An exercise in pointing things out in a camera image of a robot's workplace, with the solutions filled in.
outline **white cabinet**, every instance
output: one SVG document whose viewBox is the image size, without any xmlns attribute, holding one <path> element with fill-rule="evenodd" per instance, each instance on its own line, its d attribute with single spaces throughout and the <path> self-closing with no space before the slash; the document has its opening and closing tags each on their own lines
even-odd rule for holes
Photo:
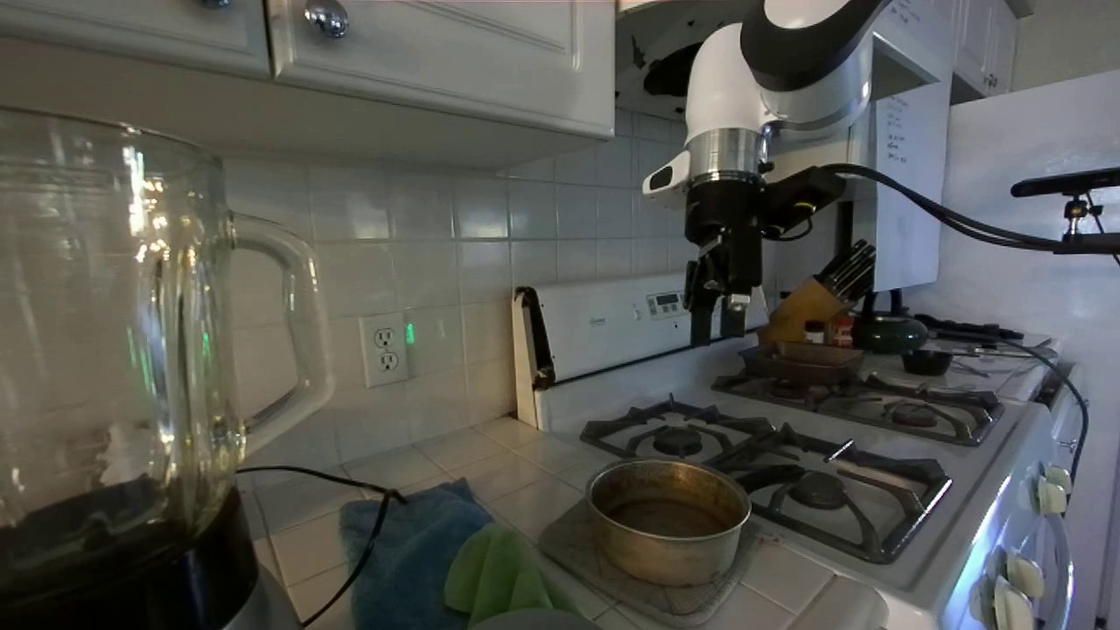
<svg viewBox="0 0 1120 630">
<path fill-rule="evenodd" d="M 1005 0 L 955 0 L 955 98 L 1012 92 L 1015 80 L 1015 14 Z"/>
<path fill-rule="evenodd" d="M 260 0 L 5 0 L 0 32 L 187 67 L 270 74 Z"/>
<path fill-rule="evenodd" d="M 614 22 L 614 0 L 5 0 L 0 105 L 503 167 L 614 136 Z"/>
<path fill-rule="evenodd" d="M 308 25 L 308 8 L 348 36 Z M 270 0 L 279 80 L 614 129 L 609 0 Z"/>
</svg>

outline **black cable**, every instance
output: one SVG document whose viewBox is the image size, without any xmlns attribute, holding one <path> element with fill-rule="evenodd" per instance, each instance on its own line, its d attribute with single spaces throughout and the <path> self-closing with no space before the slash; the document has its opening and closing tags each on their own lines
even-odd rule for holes
<svg viewBox="0 0 1120 630">
<path fill-rule="evenodd" d="M 1036 357 L 1041 364 L 1048 364 L 1049 374 L 1058 374 L 1060 386 L 1068 386 L 1070 394 L 1077 399 L 1077 406 L 1082 406 L 1082 431 L 1077 431 L 1077 443 L 1076 443 L 1076 461 L 1070 461 L 1070 480 L 1077 480 L 1082 452 L 1084 452 L 1084 440 L 1090 440 L 1090 401 L 1084 401 L 1082 387 L 1077 387 L 1076 377 L 1070 377 L 1068 371 L 1060 371 L 1044 350 L 1027 346 L 1027 344 L 1012 344 L 1012 339 L 1000 339 L 1000 344 L 1005 344 L 1005 346 L 1015 346 L 1015 350 L 1022 350 L 1022 353 L 1029 353 L 1029 357 Z"/>
<path fill-rule="evenodd" d="M 374 543 L 378 543 L 382 524 L 390 518 L 390 504 L 393 501 L 410 504 L 398 490 L 390 490 L 390 485 L 378 485 L 378 482 L 365 482 L 365 480 L 349 480 L 349 476 L 332 476 L 332 473 L 308 468 L 308 465 L 243 465 L 238 476 L 243 473 L 297 473 L 297 476 L 315 476 L 315 480 L 339 482 L 339 485 L 374 490 L 374 494 L 384 498 L 382 508 L 378 508 L 374 529 L 371 529 L 354 570 L 348 574 L 348 581 L 308 620 L 302 620 L 302 625 L 318 623 L 354 588 L 361 570 L 374 560 Z"/>
<path fill-rule="evenodd" d="M 1095 223 L 1098 233 L 1106 233 L 1106 223 L 1098 220 L 1098 212 L 1092 212 L 1092 223 Z M 1114 255 L 1114 259 L 1120 265 L 1120 255 Z"/>
<path fill-rule="evenodd" d="M 880 184 L 890 184 L 897 188 L 901 195 L 906 195 L 914 206 L 920 206 L 925 212 L 930 212 L 934 220 L 950 223 L 953 231 L 960 233 L 971 233 L 978 240 L 986 240 L 986 246 L 1000 246 L 1000 249 L 1029 249 L 1029 253 L 1063 253 L 1063 240 L 1055 240 L 1055 239 L 1036 239 L 1036 233 L 1022 233 L 1022 231 L 1005 231 L 1005 226 L 993 226 L 993 223 L 985 223 L 985 220 L 973 220 L 973 216 L 963 216 L 914 188 L 906 188 L 902 181 L 876 170 L 876 167 L 861 167 L 861 163 L 822 163 L 819 170 L 833 170 L 833 174 L 857 174 L 857 179 L 872 179 Z"/>
<path fill-rule="evenodd" d="M 243 465 L 238 473 L 297 473 L 297 476 L 315 476 L 315 480 L 339 482 L 339 485 L 374 490 L 374 494 L 384 494 L 384 498 L 397 498 L 406 504 L 406 498 L 393 485 L 378 485 L 378 482 L 365 482 L 365 480 L 349 480 L 349 476 L 332 476 L 332 473 L 308 468 L 308 465 Z"/>
</svg>

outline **blender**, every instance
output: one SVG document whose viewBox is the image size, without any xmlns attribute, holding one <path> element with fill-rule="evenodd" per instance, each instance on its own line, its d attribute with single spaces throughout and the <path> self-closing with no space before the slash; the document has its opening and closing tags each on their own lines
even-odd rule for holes
<svg viewBox="0 0 1120 630">
<path fill-rule="evenodd" d="M 297 381 L 236 417 L 229 265 L 285 274 Z M 330 392 L 308 246 L 194 142 L 0 107 L 0 625 L 297 625 L 236 468 Z"/>
</svg>

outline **green cloth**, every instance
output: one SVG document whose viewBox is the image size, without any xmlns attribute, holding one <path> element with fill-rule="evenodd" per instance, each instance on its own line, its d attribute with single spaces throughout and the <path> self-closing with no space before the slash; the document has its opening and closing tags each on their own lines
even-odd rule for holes
<svg viewBox="0 0 1120 630">
<path fill-rule="evenodd" d="M 503 524 L 486 524 L 460 546 L 444 604 L 465 611 L 470 625 L 512 609 L 574 611 L 572 598 L 539 570 L 530 543 Z"/>
</svg>

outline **stove knob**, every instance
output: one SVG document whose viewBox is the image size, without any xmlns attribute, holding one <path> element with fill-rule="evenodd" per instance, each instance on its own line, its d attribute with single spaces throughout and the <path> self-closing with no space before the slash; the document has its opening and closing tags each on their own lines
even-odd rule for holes
<svg viewBox="0 0 1120 630">
<path fill-rule="evenodd" d="M 1036 560 L 1009 552 L 1005 574 L 1022 594 L 1029 594 L 1029 601 L 1041 601 L 1048 594 L 1048 574 Z"/>
<path fill-rule="evenodd" d="M 1036 625 L 1036 611 L 1029 609 L 1027 594 L 1015 592 L 1005 577 L 993 581 L 990 609 L 993 609 L 998 630 L 1034 630 Z"/>
<path fill-rule="evenodd" d="M 1049 476 L 1036 480 L 1036 501 L 1041 501 L 1041 513 L 1063 513 L 1070 504 L 1070 494 L 1063 490 L 1063 482 L 1055 482 Z"/>
<path fill-rule="evenodd" d="M 1044 473 L 1049 482 L 1063 485 L 1063 494 L 1076 494 L 1076 473 L 1068 465 L 1048 465 Z"/>
</svg>

